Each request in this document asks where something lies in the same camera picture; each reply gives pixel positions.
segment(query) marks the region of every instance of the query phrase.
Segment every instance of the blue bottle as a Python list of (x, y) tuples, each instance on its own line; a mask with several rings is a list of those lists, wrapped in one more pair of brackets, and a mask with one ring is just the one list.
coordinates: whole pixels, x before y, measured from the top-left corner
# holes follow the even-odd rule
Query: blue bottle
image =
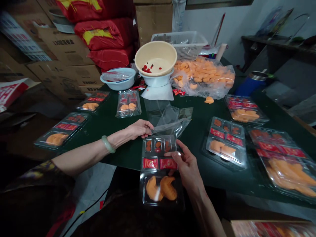
[(250, 96), (253, 91), (265, 85), (267, 77), (268, 75), (263, 72), (251, 72), (245, 81), (236, 89), (235, 95)]

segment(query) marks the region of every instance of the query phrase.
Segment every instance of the patterned sleeve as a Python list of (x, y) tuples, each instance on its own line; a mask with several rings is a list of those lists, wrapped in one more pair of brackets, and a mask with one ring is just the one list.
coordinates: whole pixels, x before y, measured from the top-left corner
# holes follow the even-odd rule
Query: patterned sleeve
[(51, 160), (49, 160), (18, 177), (4, 189), (4, 193), (32, 186), (57, 186), (64, 188), (70, 193), (74, 184), (75, 181), (72, 177), (63, 173)]

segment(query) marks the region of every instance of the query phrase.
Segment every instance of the hand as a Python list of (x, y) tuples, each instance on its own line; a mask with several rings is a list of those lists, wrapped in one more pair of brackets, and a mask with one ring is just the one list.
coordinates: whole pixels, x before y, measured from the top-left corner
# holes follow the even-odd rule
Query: hand
[(177, 139), (176, 143), (181, 147), (184, 154), (181, 154), (178, 151), (173, 151), (165, 153), (165, 156), (172, 156), (177, 163), (182, 184), (189, 194), (198, 194), (199, 192), (203, 192), (205, 188), (198, 170), (196, 157), (180, 140)]
[(126, 128), (132, 140), (135, 140), (136, 138), (138, 138), (138, 136), (141, 136), (141, 138), (143, 139), (148, 137), (148, 135), (150, 136), (151, 129), (154, 129), (154, 126), (149, 121), (145, 121), (142, 119), (129, 125)]

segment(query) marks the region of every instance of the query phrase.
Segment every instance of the electrical cable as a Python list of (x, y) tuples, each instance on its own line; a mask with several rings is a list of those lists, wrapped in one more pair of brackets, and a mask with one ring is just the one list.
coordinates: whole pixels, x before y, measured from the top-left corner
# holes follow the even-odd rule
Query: electrical cable
[(99, 197), (99, 199), (97, 201), (95, 201), (91, 206), (89, 206), (86, 210), (81, 211), (80, 214), (77, 216), (77, 218), (73, 221), (73, 223), (69, 226), (69, 228), (66, 230), (66, 232), (63, 234), (63, 237), (65, 237), (65, 235), (68, 233), (68, 231), (71, 229), (71, 227), (73, 226), (73, 224), (86, 212), (88, 211), (91, 207), (93, 207), (102, 197), (103, 195), (106, 193), (106, 191), (109, 188), (107, 188), (104, 193), (101, 195), (101, 197)]

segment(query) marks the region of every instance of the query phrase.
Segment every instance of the red bag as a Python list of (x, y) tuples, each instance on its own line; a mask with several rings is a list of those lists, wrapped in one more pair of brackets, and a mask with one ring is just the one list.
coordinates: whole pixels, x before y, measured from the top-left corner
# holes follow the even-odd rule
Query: red bag
[(126, 49), (103, 49), (91, 51), (88, 57), (99, 66), (102, 71), (117, 67), (126, 67), (133, 60), (135, 51), (133, 45)]
[(136, 12), (133, 0), (56, 0), (56, 3), (72, 23), (133, 18)]
[(90, 50), (123, 49), (133, 42), (133, 20), (118, 18), (76, 24), (75, 33)]

